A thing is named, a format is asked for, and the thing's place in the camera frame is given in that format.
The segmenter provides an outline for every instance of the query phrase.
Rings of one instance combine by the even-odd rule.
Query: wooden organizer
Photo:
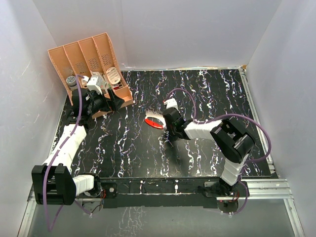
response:
[[[71,104],[72,91],[66,83],[66,78],[79,74],[91,77],[92,72],[100,72],[109,81],[106,70],[115,67],[121,77],[122,88],[114,90],[114,93],[125,102],[122,107],[133,103],[132,93],[126,84],[114,54],[112,42],[107,33],[82,39],[70,44],[66,44],[48,51],[50,60],[56,72],[67,90]],[[107,112],[97,112],[93,118],[102,116]]]

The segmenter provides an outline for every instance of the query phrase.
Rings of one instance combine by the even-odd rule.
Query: wall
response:
[[[0,226],[16,236],[32,185],[49,153],[66,98],[47,54],[56,46],[31,0],[0,7]]]
[[[315,236],[316,2],[284,0],[247,67],[277,172],[288,179],[307,236]]]
[[[57,45],[108,32],[121,69],[247,64],[280,0],[33,0]]]

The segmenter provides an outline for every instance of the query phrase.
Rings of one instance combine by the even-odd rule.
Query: aluminum frame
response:
[[[232,67],[232,68],[219,68],[219,67],[201,67],[201,68],[178,68],[178,69],[168,69],[168,70],[198,70],[198,69],[238,69],[243,86],[245,88],[246,96],[251,108],[251,112],[253,114],[254,120],[259,122],[258,114],[255,110],[255,106],[250,94],[247,78],[245,75],[245,71],[242,67]],[[267,151],[267,141],[264,138],[264,134],[261,130],[258,129],[258,133],[260,136],[260,140],[263,144],[263,149],[266,152]],[[275,172],[275,168],[273,165],[272,157],[269,156],[267,158],[268,165],[270,168],[271,174]],[[292,225],[292,229],[294,231],[294,234],[296,237],[304,237],[304,231],[302,228],[302,225],[300,223],[295,205],[294,205],[294,199],[291,192],[291,189],[289,187],[289,184],[286,179],[249,179],[244,178],[243,181],[246,181],[249,188],[249,199],[283,199],[284,204],[287,210],[287,214],[289,216],[289,220]],[[226,200],[226,197],[218,197],[218,200]],[[77,198],[77,201],[97,201],[99,202],[99,198]],[[32,218],[34,215],[34,211],[36,208],[36,201],[34,192],[31,190],[28,201],[27,201],[27,207],[21,222],[20,230],[18,232],[18,237],[27,237]]]

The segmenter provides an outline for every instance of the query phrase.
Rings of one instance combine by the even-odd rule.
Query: black marble table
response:
[[[196,99],[197,119],[205,120],[226,113],[253,118],[238,70],[132,71],[123,72],[135,103],[118,112],[95,119],[80,145],[72,165],[72,175],[84,172],[101,178],[219,177],[224,158],[210,140],[170,141],[162,130],[144,122],[145,110],[164,110],[163,100],[176,87],[185,88]],[[173,97],[186,118],[193,116],[193,105],[183,92]],[[56,141],[66,119],[66,100]],[[242,121],[256,137],[250,159],[264,152],[254,125]],[[267,162],[250,164],[244,175],[270,176]]]

